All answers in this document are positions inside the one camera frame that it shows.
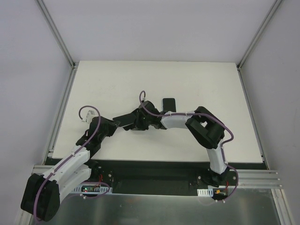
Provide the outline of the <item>gold framed black smartphone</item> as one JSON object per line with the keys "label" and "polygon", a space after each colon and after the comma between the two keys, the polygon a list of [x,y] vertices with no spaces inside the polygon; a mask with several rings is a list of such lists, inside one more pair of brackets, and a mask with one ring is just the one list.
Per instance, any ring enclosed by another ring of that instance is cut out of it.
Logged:
{"label": "gold framed black smartphone", "polygon": [[176,112],[176,101],[174,98],[163,98],[162,99],[162,109],[165,112],[171,111]]}

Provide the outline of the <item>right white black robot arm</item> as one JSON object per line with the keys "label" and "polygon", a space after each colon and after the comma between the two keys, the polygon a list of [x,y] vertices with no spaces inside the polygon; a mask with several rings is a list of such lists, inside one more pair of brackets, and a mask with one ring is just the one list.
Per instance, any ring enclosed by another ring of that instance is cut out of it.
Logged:
{"label": "right white black robot arm", "polygon": [[197,142],[203,146],[210,160],[211,180],[216,185],[227,181],[227,162],[221,150],[221,141],[225,136],[224,125],[205,107],[199,106],[190,112],[161,111],[150,102],[144,101],[133,111],[135,120],[131,130],[188,129]]}

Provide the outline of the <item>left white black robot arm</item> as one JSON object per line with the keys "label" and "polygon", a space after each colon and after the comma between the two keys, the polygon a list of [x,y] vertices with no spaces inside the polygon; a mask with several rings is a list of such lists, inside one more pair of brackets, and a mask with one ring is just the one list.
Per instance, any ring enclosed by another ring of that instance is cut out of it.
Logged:
{"label": "left white black robot arm", "polygon": [[33,173],[27,181],[21,209],[36,219],[50,221],[66,196],[84,181],[101,183],[100,164],[92,157],[106,137],[111,137],[119,122],[94,117],[71,152],[42,174]]}

